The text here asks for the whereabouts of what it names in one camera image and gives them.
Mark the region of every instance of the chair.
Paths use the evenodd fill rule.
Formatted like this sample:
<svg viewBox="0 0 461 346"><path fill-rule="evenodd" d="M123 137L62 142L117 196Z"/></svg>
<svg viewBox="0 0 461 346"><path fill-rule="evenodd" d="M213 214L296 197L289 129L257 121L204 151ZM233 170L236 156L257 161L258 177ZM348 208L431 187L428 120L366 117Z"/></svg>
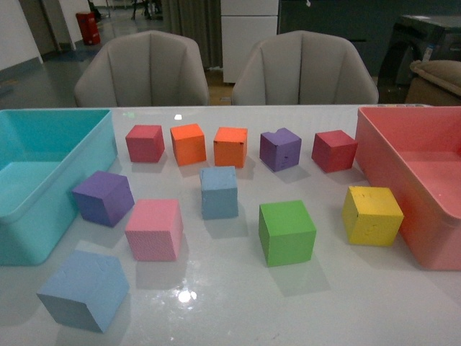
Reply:
<svg viewBox="0 0 461 346"><path fill-rule="evenodd" d="M74 89L78 107L208 105L209 92L195 41L160 31L109 41Z"/></svg>
<svg viewBox="0 0 461 346"><path fill-rule="evenodd" d="M355 47L341 37L294 31L255 44L233 88L233 105L376 104Z"/></svg>

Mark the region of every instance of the sofa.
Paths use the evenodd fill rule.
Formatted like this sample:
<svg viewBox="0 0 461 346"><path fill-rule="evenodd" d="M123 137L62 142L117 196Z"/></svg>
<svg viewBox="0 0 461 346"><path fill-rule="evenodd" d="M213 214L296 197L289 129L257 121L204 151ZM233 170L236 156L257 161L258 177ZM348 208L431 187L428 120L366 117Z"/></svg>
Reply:
<svg viewBox="0 0 461 346"><path fill-rule="evenodd" d="M461 105L461 61L414 61L415 73L406 96L407 104Z"/></svg>

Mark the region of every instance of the pink cube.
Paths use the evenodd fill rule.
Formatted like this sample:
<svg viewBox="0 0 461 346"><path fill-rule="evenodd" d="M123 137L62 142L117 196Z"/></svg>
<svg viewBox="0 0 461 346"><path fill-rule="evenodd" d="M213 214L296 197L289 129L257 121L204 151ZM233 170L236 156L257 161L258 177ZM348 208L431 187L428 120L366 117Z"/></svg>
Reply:
<svg viewBox="0 0 461 346"><path fill-rule="evenodd" d="M182 231L178 200L138 200L125 235L137 261L176 261Z"/></svg>
<svg viewBox="0 0 461 346"><path fill-rule="evenodd" d="M131 162L158 162L165 151L160 125L135 125L125 140Z"/></svg>
<svg viewBox="0 0 461 346"><path fill-rule="evenodd" d="M312 160L325 172L349 169L354 163L357 142L341 130L316 133Z"/></svg>

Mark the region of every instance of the yellow cube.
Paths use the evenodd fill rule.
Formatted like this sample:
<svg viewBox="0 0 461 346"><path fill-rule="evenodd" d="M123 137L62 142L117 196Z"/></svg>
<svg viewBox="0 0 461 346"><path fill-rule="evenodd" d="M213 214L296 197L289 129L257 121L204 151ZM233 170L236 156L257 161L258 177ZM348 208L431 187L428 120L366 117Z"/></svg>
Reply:
<svg viewBox="0 0 461 346"><path fill-rule="evenodd" d="M403 220L387 187L349 187L342 216L349 243L381 247L393 244Z"/></svg>

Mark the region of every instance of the floor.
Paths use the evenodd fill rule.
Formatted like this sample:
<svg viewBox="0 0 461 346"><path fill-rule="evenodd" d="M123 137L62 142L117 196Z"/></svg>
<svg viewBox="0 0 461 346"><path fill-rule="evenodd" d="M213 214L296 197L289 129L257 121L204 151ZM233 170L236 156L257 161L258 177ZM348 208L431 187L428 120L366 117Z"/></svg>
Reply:
<svg viewBox="0 0 461 346"><path fill-rule="evenodd" d="M98 23L101 43L93 46L80 45L78 55L51 58L39 68L24 71L8 80L0 80L0 109L18 108L64 108L75 107L73 88L92 56L102 45L114 37L146 30L166 31L164 21L145 19L142 9L136 11L136 20L131 20L133 10L128 7L99 11L103 19ZM211 105L229 105L232 85L223 83L222 69L205 72L210 87Z"/></svg>

